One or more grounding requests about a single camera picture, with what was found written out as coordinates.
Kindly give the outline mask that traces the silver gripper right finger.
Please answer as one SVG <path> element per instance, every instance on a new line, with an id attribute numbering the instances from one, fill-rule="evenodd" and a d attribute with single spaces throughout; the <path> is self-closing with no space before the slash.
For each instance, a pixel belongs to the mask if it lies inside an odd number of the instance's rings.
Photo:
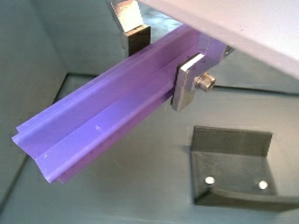
<path id="1" fill-rule="evenodd" d="M 177 66 L 172 95 L 172 109 L 181 111 L 191 103 L 195 92 L 208 92 L 216 79 L 208 70 L 230 55 L 234 49 L 215 38 L 200 34 L 196 40 L 195 54 Z"/>

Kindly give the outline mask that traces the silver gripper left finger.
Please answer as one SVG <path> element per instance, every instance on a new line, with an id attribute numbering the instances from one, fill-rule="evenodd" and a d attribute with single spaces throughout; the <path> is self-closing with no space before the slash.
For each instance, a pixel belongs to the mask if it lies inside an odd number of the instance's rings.
<path id="1" fill-rule="evenodd" d="M 121 33 L 125 55 L 131 56 L 151 44 L 151 26 L 144 23 L 136 0 L 105 0 Z"/>

